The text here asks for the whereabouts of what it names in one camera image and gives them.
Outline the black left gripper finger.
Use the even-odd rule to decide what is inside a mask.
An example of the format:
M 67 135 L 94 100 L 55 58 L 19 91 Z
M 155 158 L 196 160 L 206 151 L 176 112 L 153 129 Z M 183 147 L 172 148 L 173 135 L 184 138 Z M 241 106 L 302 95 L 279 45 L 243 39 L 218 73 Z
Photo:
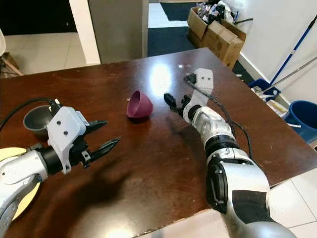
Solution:
M 91 151 L 87 149 L 88 159 L 86 159 L 86 161 L 92 162 L 104 156 L 105 154 L 108 154 L 111 151 L 111 149 L 113 149 L 115 145 L 117 145 L 119 141 L 120 141 L 120 137 L 116 137 L 109 141 L 106 141 L 104 144 L 99 146 L 97 150 L 95 151 Z
M 88 123 L 88 125 L 86 125 L 85 134 L 93 133 L 94 131 L 100 129 L 100 127 L 104 126 L 107 123 L 107 120 L 91 121 Z

